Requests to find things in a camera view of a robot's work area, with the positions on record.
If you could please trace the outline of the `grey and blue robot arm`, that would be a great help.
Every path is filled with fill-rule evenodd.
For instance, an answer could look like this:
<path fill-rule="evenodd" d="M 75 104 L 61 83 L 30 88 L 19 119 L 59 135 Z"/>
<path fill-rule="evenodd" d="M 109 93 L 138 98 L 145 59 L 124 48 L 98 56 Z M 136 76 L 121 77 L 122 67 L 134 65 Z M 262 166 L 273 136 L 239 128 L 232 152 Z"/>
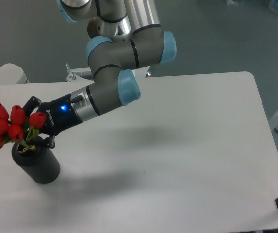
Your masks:
<path fill-rule="evenodd" d="M 133 70 L 172 61 L 177 54 L 170 31 L 161 28 L 151 0 L 59 0 L 66 21 L 94 20 L 86 45 L 87 62 L 94 82 L 51 102 L 31 97 L 24 111 L 33 123 L 33 110 L 42 112 L 39 132 L 28 126 L 23 141 L 53 148 L 60 132 L 137 100 L 141 92 Z"/>

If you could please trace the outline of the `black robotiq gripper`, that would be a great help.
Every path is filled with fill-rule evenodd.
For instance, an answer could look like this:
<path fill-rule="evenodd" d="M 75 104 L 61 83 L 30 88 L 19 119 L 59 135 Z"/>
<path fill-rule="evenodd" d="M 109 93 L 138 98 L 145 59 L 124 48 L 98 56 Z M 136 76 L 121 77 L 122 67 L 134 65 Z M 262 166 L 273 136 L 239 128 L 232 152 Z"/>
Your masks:
<path fill-rule="evenodd" d="M 22 107 L 27 117 L 31 115 L 35 108 L 38 108 L 37 112 L 46 115 L 46 121 L 39 132 L 49 135 L 44 139 L 40 136 L 31 139 L 31 145 L 36 147 L 55 148 L 55 136 L 83 123 L 71 106 L 71 94 L 44 103 L 39 98 L 31 96 Z"/>

